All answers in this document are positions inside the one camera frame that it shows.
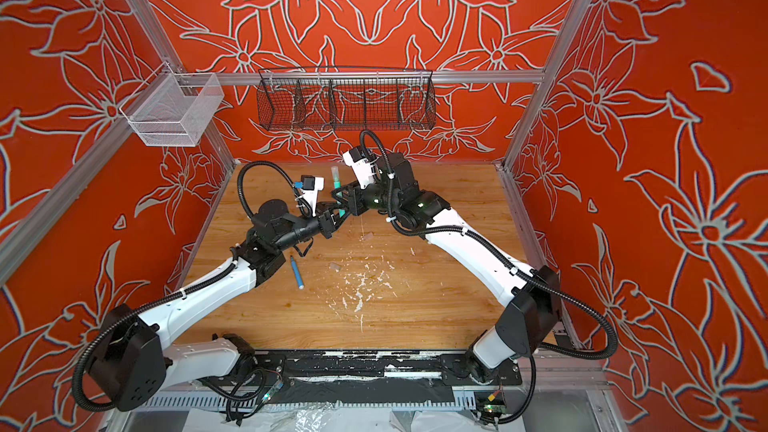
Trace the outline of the dark green pen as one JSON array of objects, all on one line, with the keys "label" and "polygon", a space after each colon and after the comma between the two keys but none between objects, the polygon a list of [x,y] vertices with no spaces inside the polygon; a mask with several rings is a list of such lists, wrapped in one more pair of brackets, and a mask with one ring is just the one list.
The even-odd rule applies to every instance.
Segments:
[{"label": "dark green pen", "polygon": [[342,187],[342,183],[334,183],[334,181],[333,181],[333,189],[336,189],[336,188],[339,188],[339,187]]}]

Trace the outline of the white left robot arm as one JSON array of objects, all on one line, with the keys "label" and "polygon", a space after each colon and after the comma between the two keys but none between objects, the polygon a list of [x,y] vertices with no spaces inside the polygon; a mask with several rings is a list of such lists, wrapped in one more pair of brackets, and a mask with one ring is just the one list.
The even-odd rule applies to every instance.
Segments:
[{"label": "white left robot arm", "polygon": [[211,360],[203,365],[175,351],[175,340],[225,303],[265,283],[285,264],[286,250],[311,245],[317,235],[331,238],[349,215],[336,202],[320,203],[310,218],[289,213],[281,200],[265,202],[222,265],[154,302],[137,308],[122,304],[107,314],[76,363],[76,404],[94,412],[130,411],[165,387],[229,374],[241,355],[231,341],[216,339],[204,346],[201,353]]}]

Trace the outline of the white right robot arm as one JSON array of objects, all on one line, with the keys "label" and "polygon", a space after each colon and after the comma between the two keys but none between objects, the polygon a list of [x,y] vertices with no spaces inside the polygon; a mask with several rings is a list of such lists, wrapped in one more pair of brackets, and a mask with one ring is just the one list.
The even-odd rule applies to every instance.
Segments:
[{"label": "white right robot arm", "polygon": [[350,213],[384,213],[406,235],[422,238],[457,260],[504,307],[496,324],[470,346],[469,362],[493,370],[508,359],[531,356],[560,318],[555,273],[498,249],[448,201],[422,189],[401,154],[375,158],[355,147],[342,158],[356,180],[334,192]]}]

